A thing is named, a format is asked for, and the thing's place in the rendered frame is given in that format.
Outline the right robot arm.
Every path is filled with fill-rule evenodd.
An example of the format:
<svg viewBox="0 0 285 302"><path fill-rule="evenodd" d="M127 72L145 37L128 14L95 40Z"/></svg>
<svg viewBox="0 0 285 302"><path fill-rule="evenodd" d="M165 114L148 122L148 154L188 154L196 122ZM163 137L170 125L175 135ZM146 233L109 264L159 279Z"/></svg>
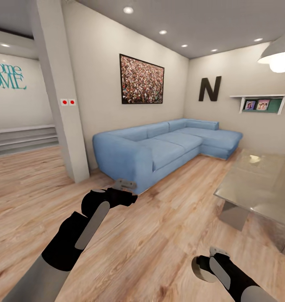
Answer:
<svg viewBox="0 0 285 302"><path fill-rule="evenodd" d="M230 260L226 250L210 246L210 256L200 255L196 263L215 275L235 302L278 302Z"/></svg>

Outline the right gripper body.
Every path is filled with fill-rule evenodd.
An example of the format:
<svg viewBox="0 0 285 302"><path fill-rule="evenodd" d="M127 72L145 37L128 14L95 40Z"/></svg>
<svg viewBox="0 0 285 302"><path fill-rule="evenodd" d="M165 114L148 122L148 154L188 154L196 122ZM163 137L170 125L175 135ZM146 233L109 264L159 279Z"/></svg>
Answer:
<svg viewBox="0 0 285 302"><path fill-rule="evenodd" d="M210 262L210 257L204 256L204 255L200 255L199 267L202 270L209 271L211 274L214 275L214 273L210 269L210 263L209 262Z"/></svg>

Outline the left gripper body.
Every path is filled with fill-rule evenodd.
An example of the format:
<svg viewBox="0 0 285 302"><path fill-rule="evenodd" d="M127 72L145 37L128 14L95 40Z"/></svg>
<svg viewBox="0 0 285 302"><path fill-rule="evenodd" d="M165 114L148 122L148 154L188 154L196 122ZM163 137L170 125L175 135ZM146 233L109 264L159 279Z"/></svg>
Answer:
<svg viewBox="0 0 285 302"><path fill-rule="evenodd" d="M117 203L115 207L118 206L119 204L124 206L130 206L131 199L132 199L132 192L116 190L113 188L108 188L107 190L112 191L117 195Z"/></svg>

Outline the pillar candle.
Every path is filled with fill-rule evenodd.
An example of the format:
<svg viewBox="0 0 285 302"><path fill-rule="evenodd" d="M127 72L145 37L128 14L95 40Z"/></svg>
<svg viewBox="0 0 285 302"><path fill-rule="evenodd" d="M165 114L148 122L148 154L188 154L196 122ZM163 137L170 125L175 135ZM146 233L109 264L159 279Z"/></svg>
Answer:
<svg viewBox="0 0 285 302"><path fill-rule="evenodd" d="M197 257L194 257L192 260L192 270L196 277L200 280L210 283L214 283L215 281L217 281L218 278L215 275L211 274L209 271L205 271L200 268L200 265L196 263L196 258Z"/></svg>

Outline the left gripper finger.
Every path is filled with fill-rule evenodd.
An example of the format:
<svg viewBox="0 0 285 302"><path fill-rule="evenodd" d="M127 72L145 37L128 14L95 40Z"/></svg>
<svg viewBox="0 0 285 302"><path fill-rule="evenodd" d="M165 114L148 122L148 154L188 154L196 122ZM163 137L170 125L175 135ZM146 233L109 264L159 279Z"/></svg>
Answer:
<svg viewBox="0 0 285 302"><path fill-rule="evenodd" d="M131 204L135 203L137 198L138 198L138 195L132 195Z"/></svg>

